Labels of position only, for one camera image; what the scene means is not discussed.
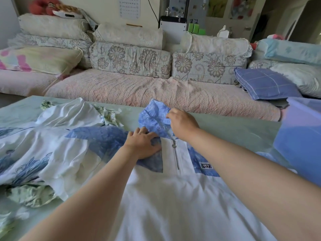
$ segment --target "picture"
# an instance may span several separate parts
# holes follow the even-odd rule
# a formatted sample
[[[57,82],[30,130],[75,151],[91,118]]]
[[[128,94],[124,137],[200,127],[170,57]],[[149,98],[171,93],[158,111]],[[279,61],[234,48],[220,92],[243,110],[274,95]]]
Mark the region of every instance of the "picture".
[[[222,18],[226,9],[228,0],[209,0],[208,2],[208,17]]]
[[[230,19],[250,19],[255,7],[256,0],[233,0]]]

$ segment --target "person's left hand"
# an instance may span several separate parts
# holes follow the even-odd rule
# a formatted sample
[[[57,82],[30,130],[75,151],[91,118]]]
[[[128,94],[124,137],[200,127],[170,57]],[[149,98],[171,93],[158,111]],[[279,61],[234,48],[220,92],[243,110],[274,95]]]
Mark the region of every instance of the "person's left hand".
[[[162,146],[160,144],[151,145],[150,140],[158,137],[156,133],[148,133],[146,127],[136,128],[134,132],[129,132],[124,148],[130,150],[137,159],[147,158],[156,152],[160,151]]]

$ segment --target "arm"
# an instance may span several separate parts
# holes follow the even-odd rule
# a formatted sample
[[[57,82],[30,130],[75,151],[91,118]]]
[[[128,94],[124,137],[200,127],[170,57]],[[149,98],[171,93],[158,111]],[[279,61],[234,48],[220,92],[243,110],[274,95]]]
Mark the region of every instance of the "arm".
[[[175,135],[202,154],[279,241],[319,240],[321,189],[241,146],[201,130],[179,109],[167,115]]]
[[[145,127],[129,132],[124,146],[106,166],[21,241],[107,240],[137,160],[161,149],[150,143],[157,135],[146,132]]]

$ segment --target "blue plastic bin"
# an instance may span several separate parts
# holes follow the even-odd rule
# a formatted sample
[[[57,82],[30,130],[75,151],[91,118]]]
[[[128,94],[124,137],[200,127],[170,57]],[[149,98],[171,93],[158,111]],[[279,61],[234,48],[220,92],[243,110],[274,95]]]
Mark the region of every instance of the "blue plastic bin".
[[[303,178],[321,186],[321,100],[289,97],[273,146]]]

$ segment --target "black cable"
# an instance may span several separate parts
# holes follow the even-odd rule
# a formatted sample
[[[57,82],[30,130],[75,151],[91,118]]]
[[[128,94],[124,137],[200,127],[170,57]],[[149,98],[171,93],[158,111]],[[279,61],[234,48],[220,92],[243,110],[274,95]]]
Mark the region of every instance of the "black cable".
[[[150,8],[151,8],[151,10],[153,11],[153,13],[154,13],[154,15],[155,15],[155,18],[157,19],[157,23],[158,23],[158,18],[157,18],[157,16],[156,16],[155,12],[154,12],[154,9],[152,8],[149,0],[148,0],[148,2],[149,2]]]

